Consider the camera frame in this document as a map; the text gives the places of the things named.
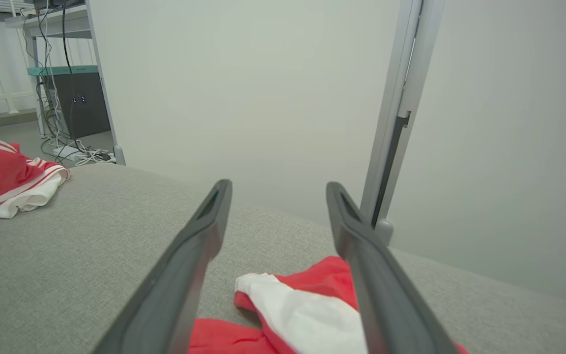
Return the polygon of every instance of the power strip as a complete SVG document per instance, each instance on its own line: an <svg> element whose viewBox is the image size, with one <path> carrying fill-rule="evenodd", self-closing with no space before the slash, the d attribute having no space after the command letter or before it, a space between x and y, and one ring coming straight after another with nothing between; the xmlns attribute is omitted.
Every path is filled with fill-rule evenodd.
<svg viewBox="0 0 566 354"><path fill-rule="evenodd" d="M113 154L112 152L109 152L108 157L110 157L110 159L107 161L107 163L117 163L117 159L115 158L115 154Z"/></svg>
<svg viewBox="0 0 566 354"><path fill-rule="evenodd" d="M71 161L78 161L79 159L86 158L86 154L74 148L72 146L65 146L65 147L57 147L54 149L54 156L58 156L58 160L60 159L68 159Z"/></svg>

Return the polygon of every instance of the red and white garment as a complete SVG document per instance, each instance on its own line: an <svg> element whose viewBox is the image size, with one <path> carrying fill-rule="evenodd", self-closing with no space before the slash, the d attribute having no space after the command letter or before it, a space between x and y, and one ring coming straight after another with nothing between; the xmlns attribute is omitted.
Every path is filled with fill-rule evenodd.
<svg viewBox="0 0 566 354"><path fill-rule="evenodd" d="M0 218L11 219L17 211L44 206L56 189L69 179L69 170L39 158L30 160L19 144L0 141Z"/></svg>
<svg viewBox="0 0 566 354"><path fill-rule="evenodd" d="M190 354L368 352L350 269L339 257L324 258L290 276L240 276L234 303L258 313L262 329L197 319Z"/></svg>

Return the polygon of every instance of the desk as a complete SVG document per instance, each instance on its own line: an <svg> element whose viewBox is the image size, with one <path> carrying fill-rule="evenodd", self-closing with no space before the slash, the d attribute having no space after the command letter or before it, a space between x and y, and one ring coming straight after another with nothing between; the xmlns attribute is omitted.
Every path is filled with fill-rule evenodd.
<svg viewBox="0 0 566 354"><path fill-rule="evenodd" d="M27 18L25 16L17 16L13 18L6 19L6 27L9 29L23 30L25 37L25 46L28 50L31 49L32 56L29 53L27 55L27 63L29 65L28 72L36 70L35 68L39 66L38 61L38 47L36 45L36 38L43 36L41 29L39 28L39 18L41 21L42 32L47 37L62 38L66 35L67 38L86 38L93 40L93 26L90 16L90 11L87 10L87 5L79 5L66 9L65 12L65 22L63 31L63 19L62 10L54 11L47 16L40 15L34 16L32 18ZM102 81L102 91L104 94L104 101L106 103L106 111L108 112L108 120L111 124L111 133L113 135L113 141L116 144L114 147L115 156L117 158L117 163L123 163L123 154L121 153L121 148L117 145L117 139L115 137L115 132L113 129L113 119L111 117L111 111L108 106L108 100L106 99L106 88L103 85L103 75L101 65L99 64L99 56L97 55L96 43L93 40L93 47L97 58L97 69L99 70L99 76ZM40 77L36 77L36 83L40 82ZM40 90L34 90L34 99L36 99L36 116L38 117L38 130L41 136L45 137L45 128L43 127L42 117L42 101L40 97Z"/></svg>

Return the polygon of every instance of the black computer tower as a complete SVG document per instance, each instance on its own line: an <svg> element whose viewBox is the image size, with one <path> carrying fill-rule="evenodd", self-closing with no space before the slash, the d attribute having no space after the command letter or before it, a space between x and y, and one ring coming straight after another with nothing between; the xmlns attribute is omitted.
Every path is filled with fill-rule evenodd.
<svg viewBox="0 0 566 354"><path fill-rule="evenodd" d="M57 92L60 105L56 112L64 120L67 134L72 138L78 139L111 129L97 72L54 75L54 83L51 77L45 76L43 82L46 83L46 90L49 90L52 110L56 108L54 96Z"/></svg>

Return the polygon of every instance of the white wall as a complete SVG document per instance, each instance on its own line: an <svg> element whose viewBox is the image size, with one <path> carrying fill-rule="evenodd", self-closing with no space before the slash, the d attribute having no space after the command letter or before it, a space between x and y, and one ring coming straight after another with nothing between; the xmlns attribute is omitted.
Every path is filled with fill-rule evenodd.
<svg viewBox="0 0 566 354"><path fill-rule="evenodd" d="M566 1L447 0L391 246L566 298Z"/></svg>
<svg viewBox="0 0 566 354"><path fill-rule="evenodd" d="M126 164L327 224L359 203L397 0L90 1Z"/></svg>
<svg viewBox="0 0 566 354"><path fill-rule="evenodd" d="M50 56L52 57L53 66L67 65L65 60L62 38L49 38L52 45ZM68 38L67 51L69 52L69 61L71 65L94 65L95 54L90 47L90 40ZM42 38L38 39L39 60L45 63L45 52L43 50L45 42ZM3 67L2 76L9 79L11 92L24 92L34 90L36 82L34 79L28 79L27 70L25 69L25 48L23 48L18 40L15 29L7 29L6 23L0 20L0 56L2 58ZM34 99L32 96L14 98L16 109L24 110L34 108ZM7 112L6 101L0 99L0 113Z"/></svg>

